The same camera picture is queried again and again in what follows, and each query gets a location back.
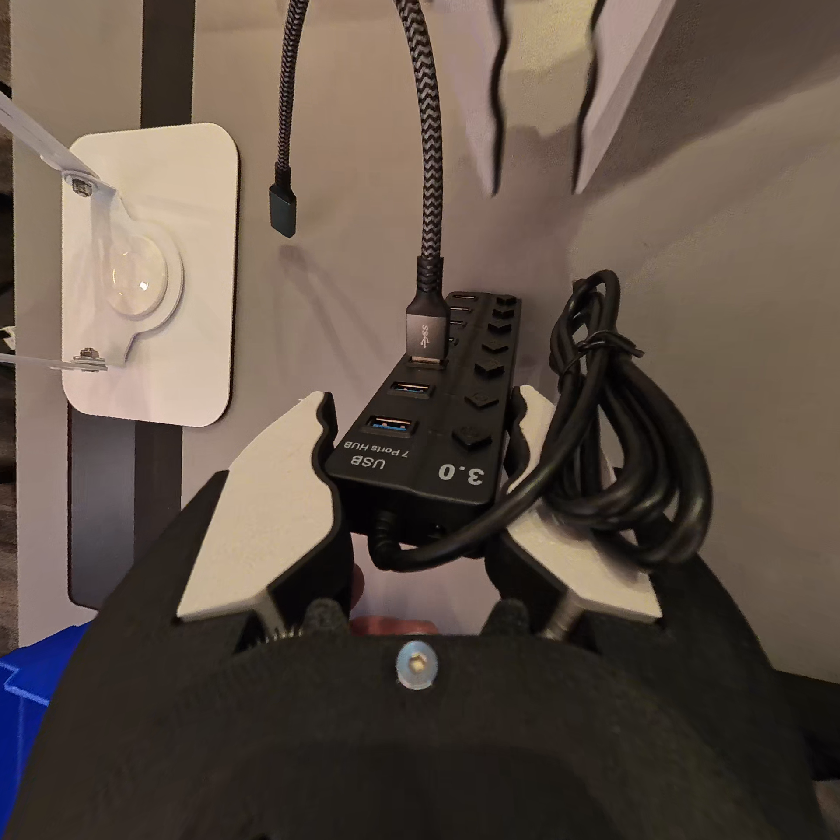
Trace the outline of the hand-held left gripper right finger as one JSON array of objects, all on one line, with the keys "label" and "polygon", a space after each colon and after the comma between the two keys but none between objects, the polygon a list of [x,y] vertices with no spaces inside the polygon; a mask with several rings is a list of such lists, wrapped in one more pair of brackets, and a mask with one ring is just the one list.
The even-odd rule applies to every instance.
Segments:
[{"label": "hand-held left gripper right finger", "polygon": [[542,497],[486,542],[500,599],[523,605],[531,635],[561,640],[585,613],[652,624],[662,609],[648,574],[563,523]]}]

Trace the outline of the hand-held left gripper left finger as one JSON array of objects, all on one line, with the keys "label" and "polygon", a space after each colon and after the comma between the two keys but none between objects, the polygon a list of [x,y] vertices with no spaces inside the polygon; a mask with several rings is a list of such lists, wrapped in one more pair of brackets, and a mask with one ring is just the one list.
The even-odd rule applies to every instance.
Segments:
[{"label": "hand-held left gripper left finger", "polygon": [[337,418],[312,392],[234,460],[176,610],[193,623],[250,613],[260,625],[348,625],[350,528],[325,464]]}]

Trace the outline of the white book stand wooden board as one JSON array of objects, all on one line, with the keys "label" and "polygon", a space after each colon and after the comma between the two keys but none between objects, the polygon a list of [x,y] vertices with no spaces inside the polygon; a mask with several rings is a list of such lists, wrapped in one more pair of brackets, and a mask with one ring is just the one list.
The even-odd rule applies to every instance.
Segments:
[{"label": "white book stand wooden board", "polygon": [[181,427],[228,406],[239,158],[220,126],[91,133],[67,148],[2,93],[2,126],[61,175],[60,371],[79,412]]}]

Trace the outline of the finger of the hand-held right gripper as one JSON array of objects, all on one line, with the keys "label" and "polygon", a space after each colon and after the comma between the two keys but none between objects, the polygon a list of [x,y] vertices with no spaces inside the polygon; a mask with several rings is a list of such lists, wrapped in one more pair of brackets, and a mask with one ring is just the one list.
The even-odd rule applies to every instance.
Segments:
[{"label": "finger of the hand-held right gripper", "polygon": [[589,185],[620,127],[676,1],[596,2],[591,66],[577,122],[574,194]]},{"label": "finger of the hand-held right gripper", "polygon": [[501,71],[509,46],[506,2],[454,1],[454,87],[484,192],[498,193],[505,140]]}]

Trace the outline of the black seven-port usb hub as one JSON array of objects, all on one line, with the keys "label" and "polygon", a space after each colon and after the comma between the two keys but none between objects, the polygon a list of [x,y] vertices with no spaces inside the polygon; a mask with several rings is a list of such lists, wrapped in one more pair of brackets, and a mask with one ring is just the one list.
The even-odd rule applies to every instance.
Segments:
[{"label": "black seven-port usb hub", "polygon": [[447,303],[446,360],[406,353],[327,460],[353,532],[386,513],[399,543],[425,545],[496,501],[522,300],[467,290]]}]

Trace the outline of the blue plastic bin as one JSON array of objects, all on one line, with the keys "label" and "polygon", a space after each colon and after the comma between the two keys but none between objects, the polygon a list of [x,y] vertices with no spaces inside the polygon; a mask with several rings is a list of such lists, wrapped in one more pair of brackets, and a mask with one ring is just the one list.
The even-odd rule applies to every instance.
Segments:
[{"label": "blue plastic bin", "polygon": [[1,659],[2,774],[19,781],[40,723],[89,623],[69,626]]}]

